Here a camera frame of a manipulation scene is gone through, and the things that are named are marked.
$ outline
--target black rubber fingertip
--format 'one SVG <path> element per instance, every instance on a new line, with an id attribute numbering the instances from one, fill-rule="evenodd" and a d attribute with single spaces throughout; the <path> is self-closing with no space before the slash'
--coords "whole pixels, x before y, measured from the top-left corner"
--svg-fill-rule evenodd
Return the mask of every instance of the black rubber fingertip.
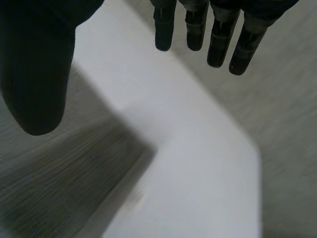
<path id="1" fill-rule="evenodd" d="M 203 46 L 203 37 L 201 35 L 187 34 L 187 46 L 192 51 L 199 51 Z"/>
<path id="2" fill-rule="evenodd" d="M 160 51 L 168 51 L 172 45 L 174 23 L 155 23 L 155 47 Z"/>
<path id="3" fill-rule="evenodd" d="M 207 56 L 207 63 L 211 67 L 220 68 L 223 65 L 225 56 L 226 51 L 210 47 Z"/>
<path id="4" fill-rule="evenodd" d="M 248 59 L 233 56 L 229 64 L 229 71 L 234 75 L 240 76 L 247 70 L 249 63 Z"/>

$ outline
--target fabric surface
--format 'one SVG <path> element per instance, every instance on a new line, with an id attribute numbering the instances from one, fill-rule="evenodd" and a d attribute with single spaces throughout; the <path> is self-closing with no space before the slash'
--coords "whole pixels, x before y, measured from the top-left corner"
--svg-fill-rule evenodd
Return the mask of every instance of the fabric surface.
<path id="1" fill-rule="evenodd" d="M 151 2 L 126 2 L 153 31 Z M 266 32 L 242 76 L 231 75 L 228 65 L 243 14 L 218 69 L 206 62 L 213 24 L 211 8 L 199 52 L 186 47 L 185 15 L 183 5 L 178 4 L 170 50 L 261 150 L 265 238 L 317 237 L 317 1 L 300 0 L 281 16 Z"/>

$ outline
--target gray carpet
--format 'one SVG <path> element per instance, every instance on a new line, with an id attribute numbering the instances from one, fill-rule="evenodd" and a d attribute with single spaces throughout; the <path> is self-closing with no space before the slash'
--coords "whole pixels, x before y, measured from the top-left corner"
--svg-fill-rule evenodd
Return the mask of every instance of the gray carpet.
<path id="1" fill-rule="evenodd" d="M 154 32 L 148 0 L 126 0 Z M 228 72 L 243 15 L 220 69 L 207 65 L 213 14 L 199 52 L 186 46 L 177 6 L 171 50 L 257 142 L 267 237 L 317 237 L 317 1 L 300 0 L 269 28 L 247 72 Z"/>

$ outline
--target gray floor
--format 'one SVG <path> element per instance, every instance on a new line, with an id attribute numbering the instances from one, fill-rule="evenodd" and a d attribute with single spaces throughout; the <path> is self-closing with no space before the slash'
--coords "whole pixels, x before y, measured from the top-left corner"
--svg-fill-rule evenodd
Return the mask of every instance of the gray floor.
<path id="1" fill-rule="evenodd" d="M 126 1 L 154 31 L 150 1 Z M 317 237 L 317 1 L 301 0 L 270 27 L 248 71 L 240 77 L 228 72 L 228 63 L 243 15 L 220 69 L 206 63 L 211 8 L 199 52 L 186 47 L 184 19 L 185 10 L 179 4 L 171 50 L 261 149 L 265 234 Z"/>

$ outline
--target gray textured surface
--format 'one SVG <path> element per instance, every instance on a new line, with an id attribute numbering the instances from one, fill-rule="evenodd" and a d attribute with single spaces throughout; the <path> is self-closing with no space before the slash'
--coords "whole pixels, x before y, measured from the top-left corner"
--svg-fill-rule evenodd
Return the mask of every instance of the gray textured surface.
<path id="1" fill-rule="evenodd" d="M 62 123 L 43 136 L 24 133 L 0 103 L 1 238 L 73 238 L 101 204 L 106 217 L 95 222 L 102 232 L 126 196 L 110 194 L 152 157 L 74 68 L 68 89 Z"/>
<path id="2" fill-rule="evenodd" d="M 154 31 L 150 1 L 126 1 Z M 317 237 L 317 1 L 300 0 L 270 27 L 240 77 L 228 72 L 228 64 L 243 15 L 220 69 L 206 63 L 211 8 L 199 52 L 186 46 L 184 19 L 185 10 L 178 4 L 171 50 L 261 149 L 266 236 Z"/>

